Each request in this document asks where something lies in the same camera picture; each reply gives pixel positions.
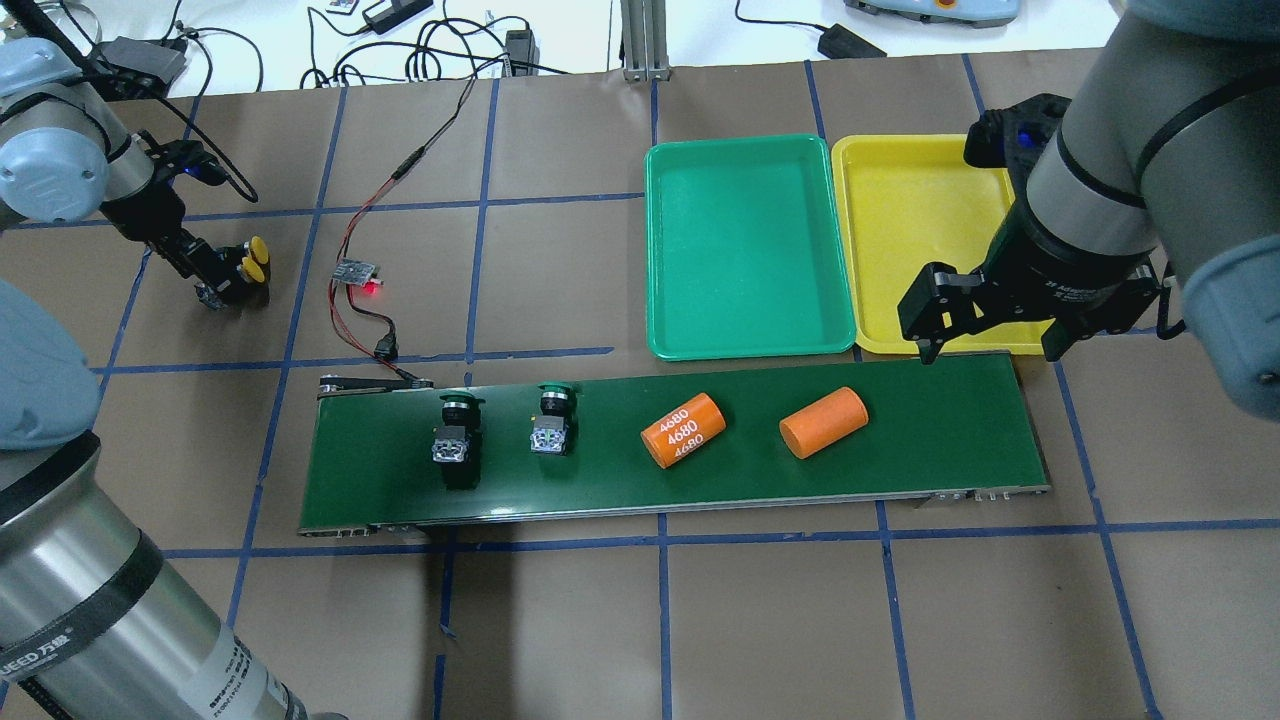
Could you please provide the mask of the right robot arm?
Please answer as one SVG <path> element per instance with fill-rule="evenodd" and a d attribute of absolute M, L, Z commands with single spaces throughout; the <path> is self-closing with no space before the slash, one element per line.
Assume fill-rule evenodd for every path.
<path fill-rule="evenodd" d="M 965 334 L 1047 322 L 1041 346 L 1134 327 L 1180 290 L 1230 400 L 1277 419 L 1277 4 L 1132 1 L 1074 97 L 989 109 L 964 160 L 1015 199 L 982 264 L 925 264 L 899 302 L 923 363 Z"/>

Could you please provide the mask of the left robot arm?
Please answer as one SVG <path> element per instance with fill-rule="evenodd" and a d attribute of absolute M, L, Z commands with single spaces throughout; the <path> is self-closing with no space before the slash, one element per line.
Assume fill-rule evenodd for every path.
<path fill-rule="evenodd" d="M 250 184 L 210 141 L 124 124 L 58 41 L 3 44 L 3 682 L 59 719 L 312 719 L 105 493 L 95 433 L 125 254 L 170 263 L 210 307 L 262 304 L 257 237 L 216 249 L 184 224 L 178 176 Z"/>

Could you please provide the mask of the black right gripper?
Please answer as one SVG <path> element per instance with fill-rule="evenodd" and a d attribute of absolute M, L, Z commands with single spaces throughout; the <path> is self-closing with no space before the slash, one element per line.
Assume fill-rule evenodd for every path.
<path fill-rule="evenodd" d="M 1039 342 L 1057 363 L 1093 334 L 1133 328 L 1162 293 L 1151 251 L 1106 255 L 1053 234 L 1018 199 L 995 232 L 982 264 L 959 273 L 927 263 L 897 305 L 905 340 L 932 365 L 946 342 L 1009 323 L 1050 322 Z"/>

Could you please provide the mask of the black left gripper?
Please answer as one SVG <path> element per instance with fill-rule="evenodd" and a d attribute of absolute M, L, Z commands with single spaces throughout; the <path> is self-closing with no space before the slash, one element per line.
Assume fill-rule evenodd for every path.
<path fill-rule="evenodd" d="M 110 223 L 125 240 L 146 245 L 182 278 L 193 281 L 205 307 L 225 310 L 230 301 L 246 300 L 246 283 L 237 273 L 242 245 L 215 249 L 183 227 L 186 204 L 170 184 L 175 176 L 210 186 L 229 181 L 221 163 L 198 141 L 127 141 L 110 160 Z"/>

